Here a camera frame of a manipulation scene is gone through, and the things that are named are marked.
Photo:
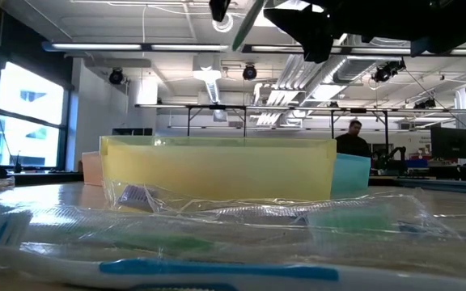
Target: plastic container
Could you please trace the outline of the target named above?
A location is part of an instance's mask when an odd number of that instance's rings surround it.
[[[100,156],[106,188],[112,181],[120,181],[155,185],[208,200],[327,200],[336,142],[102,137]]]
[[[82,153],[84,183],[102,186],[102,160],[99,152]]]
[[[356,196],[367,190],[370,169],[370,158],[337,154],[332,181],[333,198]]]

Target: security camera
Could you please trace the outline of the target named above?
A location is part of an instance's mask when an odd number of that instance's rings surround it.
[[[109,82],[112,85],[121,85],[125,81],[122,68],[113,68],[112,73],[109,75]]]
[[[244,80],[251,81],[256,78],[256,69],[253,64],[247,64],[244,72],[242,73]]]

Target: window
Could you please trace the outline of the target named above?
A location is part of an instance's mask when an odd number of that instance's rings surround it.
[[[57,165],[59,129],[0,116],[0,164],[13,166],[19,156],[23,166]]]
[[[18,65],[1,71],[0,109],[60,124],[64,89]]]

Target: camera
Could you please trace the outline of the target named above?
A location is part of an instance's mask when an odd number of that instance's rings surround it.
[[[244,72],[242,73],[244,80],[251,81],[256,78],[256,69],[253,64],[247,64]]]
[[[390,78],[398,75],[398,72],[405,70],[404,60],[389,61],[385,65],[377,67],[377,71],[371,76],[375,82],[387,82]]]
[[[112,85],[121,85],[125,81],[122,68],[113,68],[112,73],[109,75],[109,82]]]

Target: desk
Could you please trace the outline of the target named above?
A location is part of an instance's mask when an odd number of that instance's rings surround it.
[[[442,223],[460,232],[466,232],[466,194],[422,191],[397,187],[370,187],[365,194],[395,193],[415,195]],[[41,203],[46,205],[76,205],[80,207],[102,209],[106,200],[103,189],[87,186],[83,183],[63,183],[20,187],[0,192],[0,198],[11,202]],[[84,290],[73,286],[50,284],[36,278],[18,275],[10,271],[0,272],[0,291],[74,291]]]

